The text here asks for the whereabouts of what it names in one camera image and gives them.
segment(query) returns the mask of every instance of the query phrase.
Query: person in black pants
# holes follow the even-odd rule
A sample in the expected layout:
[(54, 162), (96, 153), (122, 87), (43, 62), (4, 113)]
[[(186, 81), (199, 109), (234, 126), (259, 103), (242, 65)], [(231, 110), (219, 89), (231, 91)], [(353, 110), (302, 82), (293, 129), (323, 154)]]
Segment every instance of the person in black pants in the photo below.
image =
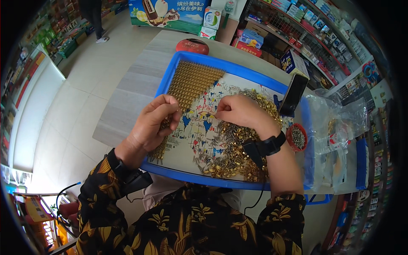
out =
[(107, 42), (109, 38), (102, 37), (106, 31), (102, 28), (102, 0), (79, 0), (78, 3), (82, 16), (95, 28), (96, 43)]

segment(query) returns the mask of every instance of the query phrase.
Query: finger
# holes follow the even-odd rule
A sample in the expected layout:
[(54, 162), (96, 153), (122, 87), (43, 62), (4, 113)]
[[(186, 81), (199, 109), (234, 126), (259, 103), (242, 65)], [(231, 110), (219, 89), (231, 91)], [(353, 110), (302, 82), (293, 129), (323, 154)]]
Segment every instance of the finger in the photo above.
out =
[(162, 104), (149, 115), (154, 124), (160, 124), (168, 115), (172, 115), (177, 110), (180, 111), (178, 104)]
[(146, 105), (144, 110), (145, 112), (150, 113), (154, 111), (155, 109), (157, 109), (162, 104), (177, 104), (178, 105), (178, 101), (172, 95), (162, 94), (156, 97), (155, 99), (153, 99), (153, 101), (150, 102), (148, 105)]
[(164, 128), (164, 129), (160, 130), (157, 134), (158, 134), (160, 137), (165, 137), (165, 136), (170, 135), (171, 132), (173, 132), (173, 130), (171, 130), (170, 127), (166, 127), (166, 128)]
[(181, 109), (173, 113), (170, 123), (171, 130), (176, 130), (181, 118)]
[(217, 110), (218, 111), (224, 111), (225, 107), (229, 106), (231, 107), (233, 97), (231, 95), (226, 95), (223, 98), (221, 98), (220, 102), (218, 103)]
[(234, 120), (234, 111), (218, 111), (215, 114), (215, 117), (219, 120), (227, 121), (227, 122), (233, 122)]

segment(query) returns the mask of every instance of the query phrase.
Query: ice cream advertisement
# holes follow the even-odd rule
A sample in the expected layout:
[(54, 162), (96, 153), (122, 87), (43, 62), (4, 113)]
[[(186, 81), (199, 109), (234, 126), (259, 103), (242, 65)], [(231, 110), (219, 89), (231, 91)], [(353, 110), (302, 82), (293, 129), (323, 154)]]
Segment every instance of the ice cream advertisement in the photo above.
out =
[(132, 25), (165, 27), (198, 34), (209, 0), (129, 0)]

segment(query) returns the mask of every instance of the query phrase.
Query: wrist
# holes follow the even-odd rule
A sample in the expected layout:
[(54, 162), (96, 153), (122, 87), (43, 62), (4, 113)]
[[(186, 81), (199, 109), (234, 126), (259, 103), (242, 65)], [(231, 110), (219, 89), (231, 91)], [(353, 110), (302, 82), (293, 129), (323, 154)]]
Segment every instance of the wrist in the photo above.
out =
[(261, 141), (264, 141), (272, 136), (277, 137), (281, 132), (278, 124), (271, 117), (263, 119), (263, 121), (260, 122), (260, 124), (255, 128), (255, 131), (259, 135)]
[(146, 157), (147, 151), (142, 144), (124, 139), (116, 148), (115, 156), (129, 169), (138, 169)]

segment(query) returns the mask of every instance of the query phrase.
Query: person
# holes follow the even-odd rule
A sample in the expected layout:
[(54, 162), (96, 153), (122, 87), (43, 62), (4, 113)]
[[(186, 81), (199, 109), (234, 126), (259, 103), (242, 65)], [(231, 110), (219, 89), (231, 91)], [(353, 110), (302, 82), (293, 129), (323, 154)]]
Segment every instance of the person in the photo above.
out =
[(86, 18), (95, 28), (96, 43), (107, 42), (108, 37), (102, 37), (106, 30), (102, 28), (102, 0), (79, 0), (79, 9), (84, 18)]
[[(170, 125), (160, 129), (169, 115)], [(116, 206), (127, 195), (122, 191), (126, 170), (116, 167), (121, 160), (126, 169), (137, 169), (147, 153), (177, 128), (181, 115), (173, 96), (156, 97), (143, 108), (129, 136), (90, 172), (78, 196), (77, 253), (302, 254), (306, 201), (300, 169), (287, 142), (266, 157), (271, 198), (257, 223), (234, 208), (233, 200), (231, 205), (223, 198), (221, 194), (231, 189), (183, 183), (167, 187), (159, 199), (144, 200), (146, 212), (128, 226)], [(255, 129), (261, 140), (280, 134), (274, 119), (244, 95), (224, 96), (215, 116)], [(153, 186), (165, 184), (153, 182), (143, 191), (145, 197)]]

